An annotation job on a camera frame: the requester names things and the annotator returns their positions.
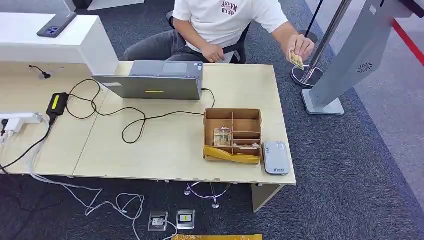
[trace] red line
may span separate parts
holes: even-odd
[[[420,49],[415,45],[414,41],[408,36],[408,34],[405,32],[405,30],[399,25],[398,21],[396,19],[393,19],[393,28],[399,35],[399,37],[405,42],[405,44],[408,46],[408,48],[412,51],[412,53],[415,55],[415,57],[421,62],[421,64],[424,66],[424,54],[420,51]]]

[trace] hand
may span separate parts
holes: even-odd
[[[224,50],[222,47],[213,44],[206,44],[200,49],[201,54],[210,62],[216,63],[220,60],[225,60]]]
[[[288,41],[288,50],[286,53],[287,60],[290,60],[290,51],[300,56],[303,61],[306,61],[314,50],[315,44],[303,35],[293,35]]]

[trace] speaker grille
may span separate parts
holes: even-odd
[[[371,70],[372,68],[373,68],[373,64],[372,64],[371,62],[366,62],[366,63],[364,63],[364,64],[360,65],[360,66],[356,69],[356,71],[357,71],[359,74],[364,74],[364,73],[368,72],[369,70]]]

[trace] smartphone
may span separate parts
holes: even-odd
[[[37,32],[37,35],[46,38],[57,38],[76,16],[77,14],[74,12],[60,12],[44,25]]]

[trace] white t-shirt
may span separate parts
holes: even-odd
[[[206,42],[221,48],[236,44],[251,21],[268,33],[288,21],[278,0],[175,0],[173,17],[190,21]],[[187,46],[200,52],[189,42]]]

